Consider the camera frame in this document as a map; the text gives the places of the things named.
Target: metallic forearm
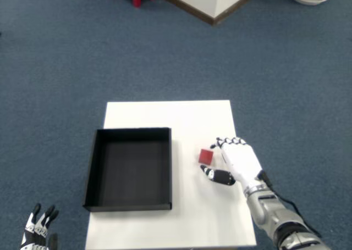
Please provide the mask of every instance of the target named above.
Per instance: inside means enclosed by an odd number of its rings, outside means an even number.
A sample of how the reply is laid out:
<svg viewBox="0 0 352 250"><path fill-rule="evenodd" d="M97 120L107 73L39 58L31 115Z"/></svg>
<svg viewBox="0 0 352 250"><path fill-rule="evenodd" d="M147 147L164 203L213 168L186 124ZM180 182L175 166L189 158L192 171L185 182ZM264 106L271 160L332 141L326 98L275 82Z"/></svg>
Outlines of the metallic forearm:
<svg viewBox="0 0 352 250"><path fill-rule="evenodd" d="M305 225L301 216L287 209L263 182L245 191L247 204L256 225L265 230L280 250L330 250Z"/></svg>

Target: red chair leg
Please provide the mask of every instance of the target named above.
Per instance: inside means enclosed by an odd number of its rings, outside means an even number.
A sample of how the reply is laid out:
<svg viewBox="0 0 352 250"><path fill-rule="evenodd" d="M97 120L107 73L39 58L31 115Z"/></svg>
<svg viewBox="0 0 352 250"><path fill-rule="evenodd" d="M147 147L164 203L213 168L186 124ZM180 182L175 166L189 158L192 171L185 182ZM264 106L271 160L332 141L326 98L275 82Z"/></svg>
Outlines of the red chair leg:
<svg viewBox="0 0 352 250"><path fill-rule="evenodd" d="M140 7L141 6L141 0L133 0L133 5L135 7Z"/></svg>

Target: black box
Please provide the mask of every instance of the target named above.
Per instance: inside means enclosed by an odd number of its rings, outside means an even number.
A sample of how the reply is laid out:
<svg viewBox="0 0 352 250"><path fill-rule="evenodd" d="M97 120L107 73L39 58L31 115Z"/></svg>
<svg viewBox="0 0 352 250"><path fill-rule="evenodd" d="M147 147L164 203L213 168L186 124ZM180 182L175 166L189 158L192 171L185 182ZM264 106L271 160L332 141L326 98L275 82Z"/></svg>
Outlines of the black box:
<svg viewBox="0 0 352 250"><path fill-rule="evenodd" d="M171 170L170 128L97 130L83 207L170 210Z"/></svg>

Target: white table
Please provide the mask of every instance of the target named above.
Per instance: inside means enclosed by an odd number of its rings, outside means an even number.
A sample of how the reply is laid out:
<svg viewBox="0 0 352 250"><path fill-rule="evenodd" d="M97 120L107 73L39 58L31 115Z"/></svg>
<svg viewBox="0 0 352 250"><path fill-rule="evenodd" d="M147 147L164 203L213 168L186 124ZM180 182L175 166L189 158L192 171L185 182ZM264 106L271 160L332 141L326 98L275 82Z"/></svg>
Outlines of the white table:
<svg viewBox="0 0 352 250"><path fill-rule="evenodd" d="M91 213L87 250L256 244L239 184L209 181L197 162L218 136L235 136L230 101L109 102L104 128L172 128L172 210ZM220 150L213 165L225 169Z"/></svg>

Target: red cube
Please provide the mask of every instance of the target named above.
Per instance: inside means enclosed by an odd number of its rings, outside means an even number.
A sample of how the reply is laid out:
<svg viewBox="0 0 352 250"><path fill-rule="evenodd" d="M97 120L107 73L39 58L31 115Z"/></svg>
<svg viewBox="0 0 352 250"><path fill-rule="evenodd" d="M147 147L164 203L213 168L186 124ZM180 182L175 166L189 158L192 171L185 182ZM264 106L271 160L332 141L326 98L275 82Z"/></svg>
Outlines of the red cube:
<svg viewBox="0 0 352 250"><path fill-rule="evenodd" d="M213 158L212 151L202 149L199 155L199 163L210 165L212 158Z"/></svg>

